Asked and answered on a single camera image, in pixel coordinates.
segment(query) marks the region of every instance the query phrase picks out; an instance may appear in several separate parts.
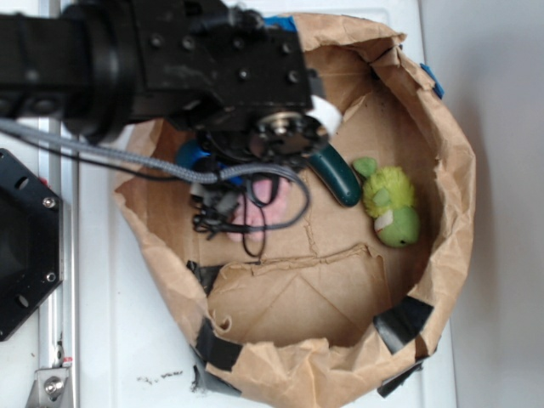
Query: brown paper bag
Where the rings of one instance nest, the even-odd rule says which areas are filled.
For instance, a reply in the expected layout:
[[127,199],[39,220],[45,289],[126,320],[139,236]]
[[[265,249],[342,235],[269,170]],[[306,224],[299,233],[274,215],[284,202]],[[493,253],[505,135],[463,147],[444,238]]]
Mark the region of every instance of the brown paper bag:
[[[260,265],[225,236],[207,241],[193,232],[187,185],[121,176],[115,197],[189,343],[209,319],[217,336],[243,345],[232,367],[207,371],[272,406],[339,407],[435,351],[468,273],[475,160],[434,81],[402,53],[403,34],[345,16],[295,20],[308,65],[343,113],[333,146],[347,162],[374,156],[381,166],[402,166],[416,186],[422,236],[415,246],[382,245],[362,205],[340,207],[308,170],[301,176],[311,210],[270,234]],[[172,161],[190,137],[146,123],[129,149]],[[293,190],[287,217],[301,202]],[[188,261],[226,264],[209,297]],[[432,313],[393,350],[374,317],[406,295]]]

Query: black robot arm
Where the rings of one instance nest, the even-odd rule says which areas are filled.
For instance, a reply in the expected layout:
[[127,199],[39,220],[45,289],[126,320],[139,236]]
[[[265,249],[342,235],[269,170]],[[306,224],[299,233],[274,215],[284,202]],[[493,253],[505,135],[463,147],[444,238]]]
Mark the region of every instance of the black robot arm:
[[319,78],[296,32],[219,0],[81,0],[57,19],[0,16],[0,116],[51,116],[92,143],[165,117],[235,160],[309,155]]

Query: black octagonal plate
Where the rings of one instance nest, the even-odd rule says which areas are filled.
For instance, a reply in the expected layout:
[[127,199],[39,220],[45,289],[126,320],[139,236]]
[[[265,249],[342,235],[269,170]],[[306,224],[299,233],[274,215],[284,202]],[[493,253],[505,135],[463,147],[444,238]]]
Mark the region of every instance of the black octagonal plate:
[[60,284],[60,198],[0,149],[0,341]]

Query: pink plush toy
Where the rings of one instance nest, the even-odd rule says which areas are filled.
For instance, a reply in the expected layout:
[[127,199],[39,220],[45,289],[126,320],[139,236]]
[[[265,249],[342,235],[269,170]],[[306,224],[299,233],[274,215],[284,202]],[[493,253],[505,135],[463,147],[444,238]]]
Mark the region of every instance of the pink plush toy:
[[[253,184],[253,191],[255,196],[262,202],[268,202],[270,199],[270,192],[272,190],[272,182],[270,180],[260,180]],[[280,185],[278,186],[278,194],[275,200],[268,206],[263,208],[264,216],[266,218],[266,224],[278,224],[283,219],[287,209],[287,196],[291,190],[291,185],[284,178],[280,178]],[[261,210],[255,204],[248,201],[247,216],[245,224],[252,227],[258,227],[264,225],[263,215]],[[232,224],[243,225],[244,224],[244,206],[246,205],[243,195],[238,197],[239,206],[235,210],[235,217],[232,220]],[[229,238],[234,242],[240,242],[242,234],[228,233]],[[249,234],[249,239],[252,241],[262,241],[264,238],[263,232],[253,232]]]

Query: cable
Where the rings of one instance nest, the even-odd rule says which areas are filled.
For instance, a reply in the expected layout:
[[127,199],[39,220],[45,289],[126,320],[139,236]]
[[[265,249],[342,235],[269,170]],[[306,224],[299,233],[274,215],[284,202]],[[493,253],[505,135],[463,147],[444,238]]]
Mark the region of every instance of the cable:
[[[244,194],[244,226],[248,227],[249,225],[247,225],[247,207],[249,205],[249,200],[247,199],[247,194]],[[242,234],[241,235],[241,242],[242,242],[242,245],[244,246],[244,251],[246,251],[246,254],[249,255],[250,257],[252,258],[261,258],[264,254],[264,250],[266,249],[266,230],[268,229],[268,225],[266,224],[266,217],[264,215],[264,210],[261,206],[255,204],[255,206],[259,209],[259,211],[261,212],[261,218],[263,219],[263,243],[261,244],[261,248],[259,249],[259,251],[257,252],[257,254],[251,252],[249,250],[249,246],[247,245],[247,235],[246,234]]]
[[[66,149],[70,149],[79,153],[86,153],[91,156],[107,157],[110,159],[118,160],[120,162],[131,162],[140,164],[145,167],[161,170],[164,173],[172,174],[174,177],[182,179],[183,181],[186,181],[188,183],[215,184],[218,181],[232,179],[238,176],[244,176],[254,173],[266,173],[275,174],[283,177],[284,179],[291,180],[303,192],[303,195],[306,199],[305,203],[303,204],[301,210],[297,213],[297,215],[295,215],[291,220],[286,221],[285,223],[261,227],[247,226],[246,228],[244,228],[243,231],[234,230],[232,232],[252,233],[265,230],[281,230],[284,228],[289,228],[296,222],[298,222],[298,220],[300,220],[303,215],[308,211],[311,201],[308,187],[297,176],[297,174],[288,167],[283,167],[276,164],[249,163],[227,167],[217,173],[198,173],[193,170],[189,170],[187,168],[175,165],[168,161],[156,159],[155,157],[142,156],[129,151],[111,149],[103,146],[95,146],[92,144],[80,142],[78,140],[61,138],[56,134],[43,132],[33,127],[27,127],[11,119],[0,118],[0,132],[6,133],[18,139],[24,139],[27,141],[30,140],[31,142],[35,143],[39,141],[45,141],[50,145],[64,147]],[[225,227],[234,228],[234,225],[226,224]]]
[[179,178],[174,176],[154,176],[152,174],[139,172],[138,170],[133,170],[132,168],[124,167],[124,166],[117,166],[116,164],[106,163],[104,161],[98,161],[98,160],[92,160],[92,159],[86,159],[81,156],[75,156],[75,155],[69,155],[68,153],[64,153],[62,151],[52,149],[50,147],[39,145],[37,143],[31,142],[30,140],[21,139],[22,142],[25,142],[29,144],[30,146],[34,146],[38,149],[44,149],[48,151],[49,153],[56,155],[56,156],[62,156],[67,159],[73,160],[74,162],[80,162],[80,163],[86,163],[91,164],[93,166],[98,167],[104,167],[110,170],[116,170],[118,172],[128,173],[132,174],[133,176],[140,177],[141,179],[146,179],[149,181],[161,181],[161,182],[170,182],[170,181],[181,181]]

